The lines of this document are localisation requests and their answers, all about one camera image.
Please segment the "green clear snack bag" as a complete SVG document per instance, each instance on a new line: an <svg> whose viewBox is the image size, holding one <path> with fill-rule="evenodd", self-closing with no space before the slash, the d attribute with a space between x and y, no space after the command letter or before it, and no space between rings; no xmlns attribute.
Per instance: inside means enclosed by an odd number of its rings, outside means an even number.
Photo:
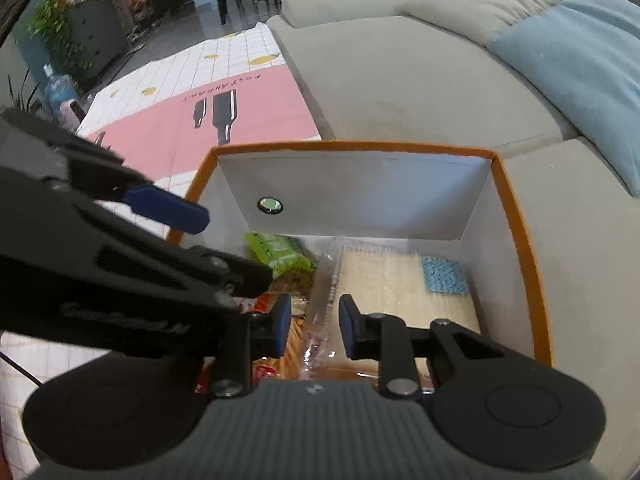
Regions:
<svg viewBox="0 0 640 480"><path fill-rule="evenodd" d="M314 272L316 265L292 237L249 232L244 240L258 260L269 266L273 278L280 278L290 271Z"/></svg>

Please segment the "dark cabinet with plants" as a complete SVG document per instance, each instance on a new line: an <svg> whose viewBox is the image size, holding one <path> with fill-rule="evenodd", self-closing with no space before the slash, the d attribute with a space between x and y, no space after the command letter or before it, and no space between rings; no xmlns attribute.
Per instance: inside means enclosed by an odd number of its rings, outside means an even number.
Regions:
<svg viewBox="0 0 640 480"><path fill-rule="evenodd" d="M41 0L27 31L47 49L55 67L85 86L129 50L112 0Z"/></svg>

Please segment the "red chip bag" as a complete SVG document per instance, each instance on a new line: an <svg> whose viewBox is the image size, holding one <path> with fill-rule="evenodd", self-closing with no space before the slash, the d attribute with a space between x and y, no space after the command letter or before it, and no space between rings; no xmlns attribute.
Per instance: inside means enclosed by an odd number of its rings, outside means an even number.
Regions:
<svg viewBox="0 0 640 480"><path fill-rule="evenodd" d="M297 378L302 369L307 301L267 292L224 332L221 346L204 358L195 392L230 399L253 392L265 378Z"/></svg>

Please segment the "orange cardboard box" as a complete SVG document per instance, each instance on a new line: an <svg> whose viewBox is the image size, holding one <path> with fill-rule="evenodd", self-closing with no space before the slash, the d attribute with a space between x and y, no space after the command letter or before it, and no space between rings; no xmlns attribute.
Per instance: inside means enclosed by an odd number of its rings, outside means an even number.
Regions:
<svg viewBox="0 0 640 480"><path fill-rule="evenodd" d="M248 231L310 242L347 238L463 262L485 330L554 362L544 282L500 155L487 148L383 141L299 141L213 148L188 200L204 232L171 244L239 254Z"/></svg>

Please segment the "beige sofa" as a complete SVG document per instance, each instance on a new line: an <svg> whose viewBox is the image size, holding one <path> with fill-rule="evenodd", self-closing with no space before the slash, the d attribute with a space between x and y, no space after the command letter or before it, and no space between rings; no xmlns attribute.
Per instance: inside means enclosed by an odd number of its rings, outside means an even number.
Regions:
<svg viewBox="0 0 640 480"><path fill-rule="evenodd" d="M556 366L608 422L594 463L639 472L639 202L596 148L485 48L397 0L283 0L270 18L326 139L481 146L506 161L544 281Z"/></svg>

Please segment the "light blue cushion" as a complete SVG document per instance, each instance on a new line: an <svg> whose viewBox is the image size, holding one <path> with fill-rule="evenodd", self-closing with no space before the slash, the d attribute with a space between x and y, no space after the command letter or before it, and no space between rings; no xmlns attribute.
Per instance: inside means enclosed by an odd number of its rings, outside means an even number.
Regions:
<svg viewBox="0 0 640 480"><path fill-rule="evenodd" d="M488 50L533 84L639 194L639 7L563 0Z"/></svg>

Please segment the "water jug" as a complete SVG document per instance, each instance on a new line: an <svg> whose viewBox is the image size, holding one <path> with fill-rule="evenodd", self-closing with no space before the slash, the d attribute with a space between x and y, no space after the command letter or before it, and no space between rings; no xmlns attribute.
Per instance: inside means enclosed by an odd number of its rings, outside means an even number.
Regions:
<svg viewBox="0 0 640 480"><path fill-rule="evenodd" d="M44 97L50 105L54 117L61 119L62 104L69 100L79 100L75 81L70 75L55 73L51 63L44 64L43 71L47 76Z"/></svg>

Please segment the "pink small heater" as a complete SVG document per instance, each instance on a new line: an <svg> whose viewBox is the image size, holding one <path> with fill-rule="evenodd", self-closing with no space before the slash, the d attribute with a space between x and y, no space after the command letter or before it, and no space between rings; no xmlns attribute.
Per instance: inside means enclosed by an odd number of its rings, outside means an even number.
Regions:
<svg viewBox="0 0 640 480"><path fill-rule="evenodd" d="M66 100L58 109L58 120L63 128L75 132L84 121L86 113L75 99Z"/></svg>

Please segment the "potted plant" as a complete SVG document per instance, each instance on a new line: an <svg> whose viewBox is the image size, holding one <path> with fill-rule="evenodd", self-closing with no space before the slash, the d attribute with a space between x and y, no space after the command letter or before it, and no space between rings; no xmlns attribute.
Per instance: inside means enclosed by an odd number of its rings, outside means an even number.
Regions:
<svg viewBox="0 0 640 480"><path fill-rule="evenodd" d="M11 107L27 113L35 113L40 109L39 84L32 81L29 68L19 84L13 83L11 75L6 76L6 82L8 83Z"/></svg>

